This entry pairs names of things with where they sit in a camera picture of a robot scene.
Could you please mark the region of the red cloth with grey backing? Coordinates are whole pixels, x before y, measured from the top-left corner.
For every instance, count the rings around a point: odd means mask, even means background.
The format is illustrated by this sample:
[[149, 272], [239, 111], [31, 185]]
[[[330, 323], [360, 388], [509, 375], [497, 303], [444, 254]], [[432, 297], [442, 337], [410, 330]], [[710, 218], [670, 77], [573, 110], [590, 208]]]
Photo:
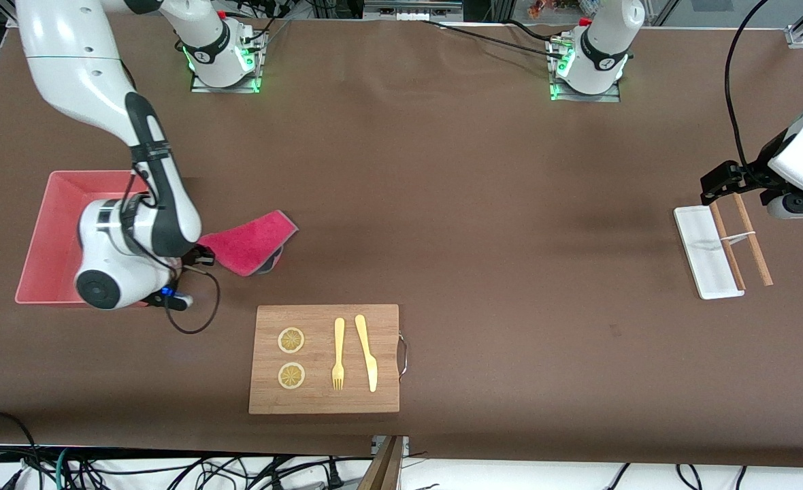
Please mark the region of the red cloth with grey backing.
[[299, 231], [279, 209], [218, 233], [210, 233], [197, 243], [211, 249], [219, 263], [242, 277], [271, 272], [284, 245]]

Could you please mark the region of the wooden stick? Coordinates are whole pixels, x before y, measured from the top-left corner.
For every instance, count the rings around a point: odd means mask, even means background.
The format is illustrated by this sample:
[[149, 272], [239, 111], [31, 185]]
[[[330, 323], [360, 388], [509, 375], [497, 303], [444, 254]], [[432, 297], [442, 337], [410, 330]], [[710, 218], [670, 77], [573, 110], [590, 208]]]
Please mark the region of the wooden stick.
[[738, 209], [738, 216], [740, 217], [742, 226], [744, 227], [747, 242], [749, 242], [753, 260], [759, 272], [760, 279], [762, 279], [764, 286], [772, 286], [774, 285], [774, 280], [772, 279], [768, 264], [766, 263], [762, 248], [759, 244], [758, 235], [756, 235], [752, 220], [748, 214], [746, 204], [744, 203], [744, 199], [740, 193], [734, 193], [732, 198], [734, 198], [734, 203]]
[[726, 261], [730, 267], [732, 279], [734, 279], [736, 288], [738, 291], [746, 291], [746, 283], [744, 282], [740, 272], [740, 266], [738, 266], [734, 251], [732, 251], [732, 245], [730, 239], [728, 238], [728, 233], [726, 233], [725, 223], [722, 219], [718, 204], [716, 204], [716, 202], [712, 202], [708, 205], [708, 207], [710, 209], [710, 213], [712, 214], [713, 220], [715, 220], [715, 227], [719, 236], [720, 245], [725, 253]]

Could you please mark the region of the white rectangular tray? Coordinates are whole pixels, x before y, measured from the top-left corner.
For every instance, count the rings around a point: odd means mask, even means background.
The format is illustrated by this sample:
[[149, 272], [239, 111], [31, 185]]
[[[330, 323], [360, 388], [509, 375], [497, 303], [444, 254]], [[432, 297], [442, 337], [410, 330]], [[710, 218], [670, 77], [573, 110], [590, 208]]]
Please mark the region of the white rectangular tray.
[[698, 297], [743, 297], [746, 292], [738, 288], [710, 208], [678, 207], [673, 209], [673, 216]]

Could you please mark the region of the pink plastic bin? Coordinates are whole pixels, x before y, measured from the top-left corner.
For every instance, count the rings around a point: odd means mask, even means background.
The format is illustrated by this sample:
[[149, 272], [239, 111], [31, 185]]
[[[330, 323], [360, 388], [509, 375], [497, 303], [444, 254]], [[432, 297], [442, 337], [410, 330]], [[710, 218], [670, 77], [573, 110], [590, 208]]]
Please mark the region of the pink plastic bin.
[[91, 202], [121, 198], [129, 180], [127, 170], [50, 174], [16, 289], [17, 304], [87, 307], [75, 288], [83, 257], [78, 241], [79, 219]]

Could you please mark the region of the yellow fork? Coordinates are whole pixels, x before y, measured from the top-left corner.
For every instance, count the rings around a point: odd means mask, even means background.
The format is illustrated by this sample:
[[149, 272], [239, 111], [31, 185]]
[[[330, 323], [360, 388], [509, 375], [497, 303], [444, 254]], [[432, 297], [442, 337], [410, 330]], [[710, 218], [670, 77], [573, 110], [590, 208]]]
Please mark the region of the yellow fork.
[[334, 364], [332, 366], [332, 384], [334, 391], [341, 391], [344, 387], [344, 338], [346, 322], [342, 317], [334, 319]]

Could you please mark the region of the wooden cutting board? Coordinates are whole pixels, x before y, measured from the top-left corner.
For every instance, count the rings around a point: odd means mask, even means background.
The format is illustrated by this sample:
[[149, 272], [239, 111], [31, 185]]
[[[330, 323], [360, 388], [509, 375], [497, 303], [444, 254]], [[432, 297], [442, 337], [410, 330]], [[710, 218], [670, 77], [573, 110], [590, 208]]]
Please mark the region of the wooden cutting board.
[[[366, 363], [355, 316], [367, 321], [371, 354], [378, 364], [378, 385], [370, 393]], [[334, 319], [346, 322], [344, 387], [334, 391]], [[301, 350], [283, 353], [277, 337], [287, 327], [301, 329], [306, 337]], [[251, 388], [251, 414], [382, 414], [399, 410], [399, 306], [395, 304], [262, 305], [257, 310]], [[280, 387], [277, 373], [285, 363], [297, 362], [306, 380], [295, 390]]]

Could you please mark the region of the yellow knife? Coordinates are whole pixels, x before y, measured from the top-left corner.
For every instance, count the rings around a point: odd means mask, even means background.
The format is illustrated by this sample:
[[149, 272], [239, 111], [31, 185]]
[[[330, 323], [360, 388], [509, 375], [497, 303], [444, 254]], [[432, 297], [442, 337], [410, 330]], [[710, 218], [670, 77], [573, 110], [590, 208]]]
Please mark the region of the yellow knife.
[[370, 390], [370, 393], [375, 393], [378, 385], [378, 364], [370, 351], [370, 339], [368, 338], [367, 321], [364, 314], [356, 314], [355, 325], [366, 363], [368, 390]]

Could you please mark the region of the wooden plank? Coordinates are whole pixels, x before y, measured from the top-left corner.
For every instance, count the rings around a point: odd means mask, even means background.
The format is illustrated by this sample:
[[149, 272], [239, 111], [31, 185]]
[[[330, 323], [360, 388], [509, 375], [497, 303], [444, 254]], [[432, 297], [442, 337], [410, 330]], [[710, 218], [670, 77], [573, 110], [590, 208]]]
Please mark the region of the wooden plank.
[[404, 458], [397, 441], [397, 435], [389, 436], [372, 459], [356, 490], [399, 490], [399, 472]]

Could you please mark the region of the grey equipment box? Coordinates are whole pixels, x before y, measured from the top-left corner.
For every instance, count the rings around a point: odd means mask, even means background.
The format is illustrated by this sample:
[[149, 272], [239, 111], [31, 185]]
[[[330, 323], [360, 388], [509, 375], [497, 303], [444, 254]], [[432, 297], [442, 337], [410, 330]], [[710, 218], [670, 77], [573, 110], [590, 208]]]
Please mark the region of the grey equipment box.
[[361, 18], [463, 22], [463, 0], [362, 0]]

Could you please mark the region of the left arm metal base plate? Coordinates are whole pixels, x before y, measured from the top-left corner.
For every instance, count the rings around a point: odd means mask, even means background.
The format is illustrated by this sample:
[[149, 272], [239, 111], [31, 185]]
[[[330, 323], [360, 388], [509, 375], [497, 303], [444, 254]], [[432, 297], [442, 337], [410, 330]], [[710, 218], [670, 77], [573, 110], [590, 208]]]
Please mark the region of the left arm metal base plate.
[[619, 80], [627, 53], [608, 56], [595, 52], [589, 56], [578, 50], [578, 41], [570, 32], [553, 36], [545, 42], [548, 60], [548, 80], [553, 100], [578, 102], [620, 102]]

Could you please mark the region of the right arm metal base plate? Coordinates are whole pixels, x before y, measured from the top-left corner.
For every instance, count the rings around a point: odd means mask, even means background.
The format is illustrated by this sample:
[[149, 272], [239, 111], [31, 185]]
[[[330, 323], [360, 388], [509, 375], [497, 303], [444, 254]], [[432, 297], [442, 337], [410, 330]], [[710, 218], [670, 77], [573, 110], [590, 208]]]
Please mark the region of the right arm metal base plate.
[[225, 47], [209, 53], [183, 45], [193, 72], [191, 90], [196, 93], [259, 93], [267, 34], [241, 24], [230, 30]]

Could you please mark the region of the small metal bracket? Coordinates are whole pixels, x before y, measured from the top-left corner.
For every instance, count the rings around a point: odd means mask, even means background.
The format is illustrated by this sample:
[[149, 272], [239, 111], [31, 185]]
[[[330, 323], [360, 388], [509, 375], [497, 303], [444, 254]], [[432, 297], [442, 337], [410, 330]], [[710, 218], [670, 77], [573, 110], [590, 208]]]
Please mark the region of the small metal bracket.
[[[382, 449], [383, 444], [388, 438], [389, 436], [386, 435], [376, 435], [372, 437], [370, 446], [371, 456], [377, 456], [379, 450]], [[397, 442], [398, 446], [401, 447], [402, 458], [408, 458], [408, 456], [410, 456], [410, 438], [408, 436], [398, 436]]]

